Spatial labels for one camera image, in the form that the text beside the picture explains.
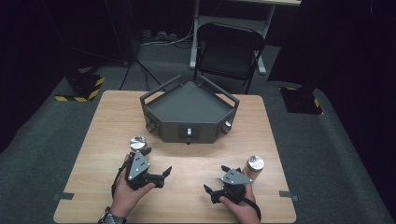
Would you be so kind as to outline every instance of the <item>wristwatch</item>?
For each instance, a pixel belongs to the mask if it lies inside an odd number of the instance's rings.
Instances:
[[[126,223],[126,219],[123,217],[115,217],[113,215],[111,215],[110,213],[110,207],[107,207],[105,212],[102,214],[102,216],[100,217],[98,224],[102,224],[102,223],[106,223],[106,224],[125,224]]]

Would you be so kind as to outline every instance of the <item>dark background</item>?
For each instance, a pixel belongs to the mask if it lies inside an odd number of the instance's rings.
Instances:
[[[149,5],[136,11],[142,19],[140,28],[155,32],[163,27],[166,32],[185,35],[191,25],[192,1],[163,2],[148,1]],[[249,17],[264,16],[259,9],[265,8],[256,4],[241,8],[221,1],[206,2],[213,6],[205,2],[201,10],[207,15],[245,18],[250,11]],[[396,25],[391,12],[395,2],[304,0],[298,9],[277,7],[267,36],[267,44],[282,47],[270,80],[305,84],[318,78],[318,88],[332,102],[393,218]],[[234,7],[238,10],[227,10]],[[3,150],[67,71],[104,59],[67,48],[39,0],[1,1],[0,34]],[[110,38],[106,34],[104,30],[97,37]]]

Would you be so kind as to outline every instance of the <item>human hand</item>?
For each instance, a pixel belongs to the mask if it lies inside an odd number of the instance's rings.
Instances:
[[[129,155],[125,156],[125,161],[129,159]],[[127,218],[131,211],[136,207],[139,200],[149,191],[155,188],[154,183],[148,183],[138,190],[131,189],[125,180],[126,169],[124,168],[117,182],[114,192],[113,204],[110,207],[110,213],[116,217]]]
[[[245,198],[253,201],[254,203],[256,202],[256,199],[253,195],[253,189],[251,187],[251,184],[246,184],[245,185]],[[242,224],[257,224],[260,223],[259,217],[257,216],[256,210],[250,206],[249,204],[245,202],[241,202],[239,204],[236,204],[232,201],[230,201],[228,198],[221,196],[219,200],[230,209],[233,214],[236,216],[238,221]]]

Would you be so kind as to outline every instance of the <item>black box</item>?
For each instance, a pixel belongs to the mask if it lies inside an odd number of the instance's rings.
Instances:
[[[147,102],[154,93],[170,88]],[[213,91],[223,94],[229,102]],[[213,143],[227,134],[239,100],[205,77],[200,82],[175,77],[140,97],[146,128],[164,142]]]

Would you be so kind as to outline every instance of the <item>yellow and black warning tape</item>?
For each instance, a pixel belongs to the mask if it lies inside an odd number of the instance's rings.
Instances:
[[[92,91],[88,97],[82,97],[82,96],[72,96],[72,95],[55,95],[55,100],[60,101],[60,102],[88,102],[93,100],[96,95],[99,92],[100,87],[102,86],[102,83],[105,81],[104,77],[99,78],[96,81],[96,84],[94,86],[94,91]]]

